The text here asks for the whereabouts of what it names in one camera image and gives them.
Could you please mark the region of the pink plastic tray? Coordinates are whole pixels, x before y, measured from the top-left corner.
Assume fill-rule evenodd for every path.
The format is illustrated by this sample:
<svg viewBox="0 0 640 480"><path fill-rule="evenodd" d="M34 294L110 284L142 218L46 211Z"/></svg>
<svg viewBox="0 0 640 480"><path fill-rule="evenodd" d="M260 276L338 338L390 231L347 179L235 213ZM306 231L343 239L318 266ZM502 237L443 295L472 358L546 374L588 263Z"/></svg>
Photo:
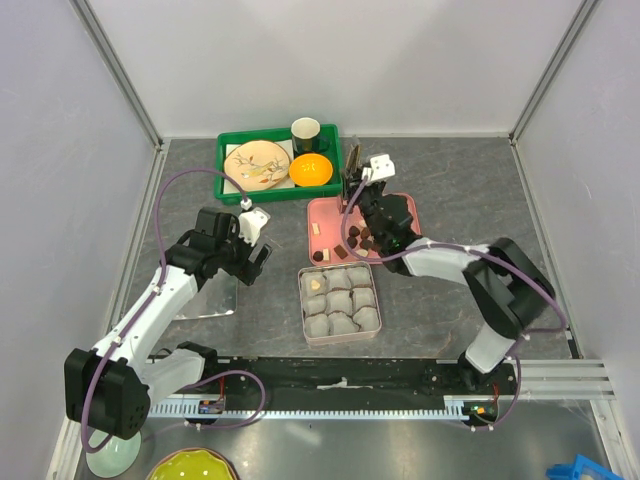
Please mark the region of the pink plastic tray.
<svg viewBox="0 0 640 480"><path fill-rule="evenodd" d="M409 213L413 217L411 225L412 230L421 234L421 227L417 214L417 209L414 199L406 193L397 193L396 195L402 196L407 200ZM309 202L307 206L307 224L308 224L308 253L309 260L314 266L329 266L338 264L348 264L359 261L353 255L346 251L346 247L342 243L342 237L340 234L340 226L342 214L340 213L340 200L338 197L330 198L316 198ZM356 227L359 230L357 239L357 245L354 247L357 253L365 256L367 259L371 259L373 264L381 264L379 261L379 255L376 250L372 248L363 247L361 231L365 228L365 222L359 213L359 210L354 207L353 213L349 214L346 223L346 235L349 235L349 229ZM336 253L335 248L338 245L342 245L342 249L346 253Z"/></svg>

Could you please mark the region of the metal serving tongs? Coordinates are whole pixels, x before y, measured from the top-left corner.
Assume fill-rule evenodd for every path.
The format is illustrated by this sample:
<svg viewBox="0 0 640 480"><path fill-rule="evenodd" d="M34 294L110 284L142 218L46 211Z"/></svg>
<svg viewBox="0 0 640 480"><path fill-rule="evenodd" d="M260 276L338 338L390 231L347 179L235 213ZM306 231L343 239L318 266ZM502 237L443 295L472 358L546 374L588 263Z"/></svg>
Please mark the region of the metal serving tongs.
<svg viewBox="0 0 640 480"><path fill-rule="evenodd" d="M351 197L361 183L361 150L361 142L357 136L354 136L351 139L344 168L340 173L341 193L339 195L339 211L341 213L344 213L347 210L348 202L351 200Z"/></svg>

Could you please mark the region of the pink chocolate tin box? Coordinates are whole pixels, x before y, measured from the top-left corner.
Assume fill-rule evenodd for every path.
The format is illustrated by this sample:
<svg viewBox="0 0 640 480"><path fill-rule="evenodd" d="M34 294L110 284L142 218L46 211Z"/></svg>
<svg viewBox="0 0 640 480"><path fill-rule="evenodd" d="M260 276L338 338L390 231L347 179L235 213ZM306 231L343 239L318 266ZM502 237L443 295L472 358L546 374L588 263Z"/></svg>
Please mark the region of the pink chocolate tin box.
<svg viewBox="0 0 640 480"><path fill-rule="evenodd" d="M320 347L375 338L382 317L371 267L363 262L309 267L298 273L302 330ZM318 280L322 288L312 291Z"/></svg>

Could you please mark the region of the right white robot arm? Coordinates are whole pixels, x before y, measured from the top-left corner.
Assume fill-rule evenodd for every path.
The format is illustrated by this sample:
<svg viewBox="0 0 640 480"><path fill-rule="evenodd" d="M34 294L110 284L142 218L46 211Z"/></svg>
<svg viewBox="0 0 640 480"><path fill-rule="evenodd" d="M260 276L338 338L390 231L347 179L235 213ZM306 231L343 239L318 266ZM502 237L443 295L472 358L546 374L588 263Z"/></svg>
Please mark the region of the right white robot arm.
<svg viewBox="0 0 640 480"><path fill-rule="evenodd" d="M513 240L476 246L431 240L412 229L407 199L385 194L384 186L363 183L345 192L348 207L365 220L383 265L399 275L467 286L484 319L458 360L457 377L465 391L481 393L493 383L496 367L546 307L566 325L554 288Z"/></svg>

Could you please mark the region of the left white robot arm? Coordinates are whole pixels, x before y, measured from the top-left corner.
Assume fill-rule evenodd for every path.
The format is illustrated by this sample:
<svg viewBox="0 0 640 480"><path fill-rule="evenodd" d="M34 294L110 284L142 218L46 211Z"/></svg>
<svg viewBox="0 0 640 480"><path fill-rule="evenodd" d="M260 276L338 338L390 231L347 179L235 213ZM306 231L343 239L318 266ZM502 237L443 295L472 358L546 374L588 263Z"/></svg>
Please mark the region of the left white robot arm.
<svg viewBox="0 0 640 480"><path fill-rule="evenodd" d="M204 207L194 228L165 250L150 284L120 322L91 349L74 349L64 363L68 419L123 440L142 427L152 407L190 386L208 393L219 382L213 351L192 342L150 364L153 347L177 314L219 272L252 285L271 254L259 245L270 216Z"/></svg>

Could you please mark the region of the green plastic crate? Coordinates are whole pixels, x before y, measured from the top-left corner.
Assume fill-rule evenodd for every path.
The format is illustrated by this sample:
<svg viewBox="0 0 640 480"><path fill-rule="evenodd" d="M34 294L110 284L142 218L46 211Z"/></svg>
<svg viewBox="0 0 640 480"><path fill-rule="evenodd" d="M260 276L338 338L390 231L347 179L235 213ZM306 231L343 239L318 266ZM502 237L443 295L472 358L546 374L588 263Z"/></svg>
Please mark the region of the green plastic crate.
<svg viewBox="0 0 640 480"><path fill-rule="evenodd" d="M239 187L255 202L275 202L332 197L341 190L343 155L338 127L323 124L320 133L327 140L323 155L333 168L331 179L320 186L298 186L290 176L294 161L291 132L273 128L222 133L217 137L216 168L227 174L214 179L214 196L225 205L242 200Z"/></svg>

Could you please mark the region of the silver tin lid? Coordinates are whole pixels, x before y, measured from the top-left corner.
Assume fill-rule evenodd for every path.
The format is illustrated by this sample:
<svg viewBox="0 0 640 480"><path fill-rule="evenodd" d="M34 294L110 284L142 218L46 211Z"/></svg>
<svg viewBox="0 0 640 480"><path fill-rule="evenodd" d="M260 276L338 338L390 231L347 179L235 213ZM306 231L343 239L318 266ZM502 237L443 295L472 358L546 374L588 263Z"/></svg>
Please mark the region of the silver tin lid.
<svg viewBox="0 0 640 480"><path fill-rule="evenodd" d="M238 280L235 277L219 270L174 319L195 320L234 314L237 308L237 287Z"/></svg>

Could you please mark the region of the beige floral plate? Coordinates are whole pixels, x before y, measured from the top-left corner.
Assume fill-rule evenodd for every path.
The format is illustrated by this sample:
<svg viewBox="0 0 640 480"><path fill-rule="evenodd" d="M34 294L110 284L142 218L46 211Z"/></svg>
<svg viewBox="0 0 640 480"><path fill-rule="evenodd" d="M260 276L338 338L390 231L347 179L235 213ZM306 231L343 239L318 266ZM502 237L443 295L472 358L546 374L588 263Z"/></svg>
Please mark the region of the beige floral plate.
<svg viewBox="0 0 640 480"><path fill-rule="evenodd" d="M234 147L224 161L224 172L244 191L271 189L289 176L290 155L277 143L253 140Z"/></svg>

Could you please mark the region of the orange bowl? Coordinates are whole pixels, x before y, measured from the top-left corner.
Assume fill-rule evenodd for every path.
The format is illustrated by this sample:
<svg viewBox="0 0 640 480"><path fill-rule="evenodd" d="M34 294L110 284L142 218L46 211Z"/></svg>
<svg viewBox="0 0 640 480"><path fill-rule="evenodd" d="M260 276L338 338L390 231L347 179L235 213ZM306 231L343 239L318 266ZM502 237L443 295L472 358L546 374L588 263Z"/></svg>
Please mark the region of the orange bowl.
<svg viewBox="0 0 640 480"><path fill-rule="evenodd" d="M333 176L331 161L322 154L307 153L298 156L289 167L289 176L300 187L327 184Z"/></svg>

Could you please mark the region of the dark green mug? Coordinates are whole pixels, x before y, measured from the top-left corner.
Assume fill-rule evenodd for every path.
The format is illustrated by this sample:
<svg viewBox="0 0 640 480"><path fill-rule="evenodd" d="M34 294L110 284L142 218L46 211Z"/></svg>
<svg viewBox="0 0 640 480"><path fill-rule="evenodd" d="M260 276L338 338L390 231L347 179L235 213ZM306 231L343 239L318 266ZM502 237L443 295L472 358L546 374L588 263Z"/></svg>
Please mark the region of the dark green mug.
<svg viewBox="0 0 640 480"><path fill-rule="evenodd" d="M330 140L321 133L320 123L310 117L301 117L291 124L293 151L296 156L307 153L324 153L330 148Z"/></svg>

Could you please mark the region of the yellow bowl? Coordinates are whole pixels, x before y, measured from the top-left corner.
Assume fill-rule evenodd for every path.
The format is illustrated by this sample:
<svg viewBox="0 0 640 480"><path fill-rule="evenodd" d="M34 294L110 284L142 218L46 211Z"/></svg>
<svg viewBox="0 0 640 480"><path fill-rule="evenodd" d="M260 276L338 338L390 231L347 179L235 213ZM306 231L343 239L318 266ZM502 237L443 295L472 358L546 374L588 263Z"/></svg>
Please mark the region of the yellow bowl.
<svg viewBox="0 0 640 480"><path fill-rule="evenodd" d="M183 449L168 455L152 468L150 480L162 479L238 479L231 463L218 453L202 448Z"/></svg>

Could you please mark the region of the pale green bowl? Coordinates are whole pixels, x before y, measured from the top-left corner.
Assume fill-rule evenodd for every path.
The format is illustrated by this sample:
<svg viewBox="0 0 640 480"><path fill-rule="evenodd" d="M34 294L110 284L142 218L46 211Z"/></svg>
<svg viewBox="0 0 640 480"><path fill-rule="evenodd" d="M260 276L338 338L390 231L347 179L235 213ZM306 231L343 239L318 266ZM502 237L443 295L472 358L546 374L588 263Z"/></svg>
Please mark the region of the pale green bowl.
<svg viewBox="0 0 640 480"><path fill-rule="evenodd" d="M140 446L140 433L128 440L112 437L100 451L86 455L89 470L100 478L114 478L133 465Z"/></svg>

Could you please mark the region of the blue plastic object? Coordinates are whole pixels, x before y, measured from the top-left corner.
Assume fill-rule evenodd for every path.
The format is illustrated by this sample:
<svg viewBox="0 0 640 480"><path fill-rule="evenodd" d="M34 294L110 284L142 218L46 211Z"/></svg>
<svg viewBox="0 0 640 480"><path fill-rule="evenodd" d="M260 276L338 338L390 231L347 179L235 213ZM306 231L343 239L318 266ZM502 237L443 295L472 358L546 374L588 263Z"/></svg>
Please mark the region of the blue plastic object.
<svg viewBox="0 0 640 480"><path fill-rule="evenodd" d="M622 480L622 477L595 461L576 455L572 463L556 464L546 470L546 478L552 480Z"/></svg>

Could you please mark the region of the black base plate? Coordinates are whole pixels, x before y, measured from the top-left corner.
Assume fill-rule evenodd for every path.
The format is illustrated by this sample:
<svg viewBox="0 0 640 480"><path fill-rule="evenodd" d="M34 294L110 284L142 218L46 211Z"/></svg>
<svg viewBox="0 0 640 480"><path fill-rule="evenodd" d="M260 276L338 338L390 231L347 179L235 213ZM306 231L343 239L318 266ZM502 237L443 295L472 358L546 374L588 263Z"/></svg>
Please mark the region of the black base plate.
<svg viewBox="0 0 640 480"><path fill-rule="evenodd" d="M439 409L446 396L506 397L516 391L516 374L502 364L490 377L471 384L455 363L414 358L220 357L205 369L208 378L240 371L183 393L216 395L235 409L252 410L265 387L264 408L300 410Z"/></svg>

